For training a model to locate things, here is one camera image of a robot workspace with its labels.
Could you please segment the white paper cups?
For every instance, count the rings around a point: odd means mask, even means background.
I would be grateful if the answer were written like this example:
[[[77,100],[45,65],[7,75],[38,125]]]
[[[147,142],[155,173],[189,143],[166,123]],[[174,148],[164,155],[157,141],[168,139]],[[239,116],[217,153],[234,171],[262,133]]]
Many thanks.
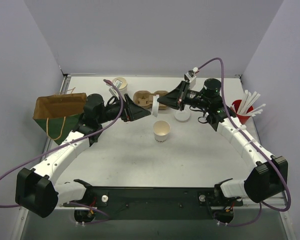
[[[127,80],[124,77],[115,77],[112,80],[112,83],[120,91],[125,91],[128,88],[128,82],[127,82]]]

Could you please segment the white paper cup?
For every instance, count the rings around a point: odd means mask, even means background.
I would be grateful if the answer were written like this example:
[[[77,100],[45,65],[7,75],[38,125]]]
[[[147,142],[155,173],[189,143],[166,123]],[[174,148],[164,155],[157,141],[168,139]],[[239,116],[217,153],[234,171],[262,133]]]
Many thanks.
[[[165,142],[168,139],[171,126],[167,121],[158,120],[153,124],[154,139],[157,142]]]

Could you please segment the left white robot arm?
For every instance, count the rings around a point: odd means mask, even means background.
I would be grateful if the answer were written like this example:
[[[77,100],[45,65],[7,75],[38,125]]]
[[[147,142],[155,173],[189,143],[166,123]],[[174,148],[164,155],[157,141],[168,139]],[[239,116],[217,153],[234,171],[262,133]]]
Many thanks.
[[[98,141],[104,131],[104,123],[121,119],[132,122],[151,115],[125,94],[123,98],[112,96],[104,103],[100,94],[86,98],[83,114],[58,150],[51,153],[32,169],[23,168],[17,174],[15,201],[38,216],[49,216],[56,206],[77,201],[86,206],[91,203],[91,185],[75,179],[63,184],[57,180],[66,168],[86,149]]]

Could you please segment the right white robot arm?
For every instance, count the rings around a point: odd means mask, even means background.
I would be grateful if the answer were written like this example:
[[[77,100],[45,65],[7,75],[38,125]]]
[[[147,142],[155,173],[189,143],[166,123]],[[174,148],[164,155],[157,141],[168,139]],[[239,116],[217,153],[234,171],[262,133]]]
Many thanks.
[[[158,102],[175,110],[185,106],[203,111],[206,122],[233,146],[251,171],[245,180],[230,179],[220,184],[223,197],[249,198],[260,203],[284,191],[288,177],[288,162],[276,157],[251,136],[236,114],[223,104],[222,83],[215,78],[205,80],[200,91],[191,90],[185,80],[171,92],[159,97]]]

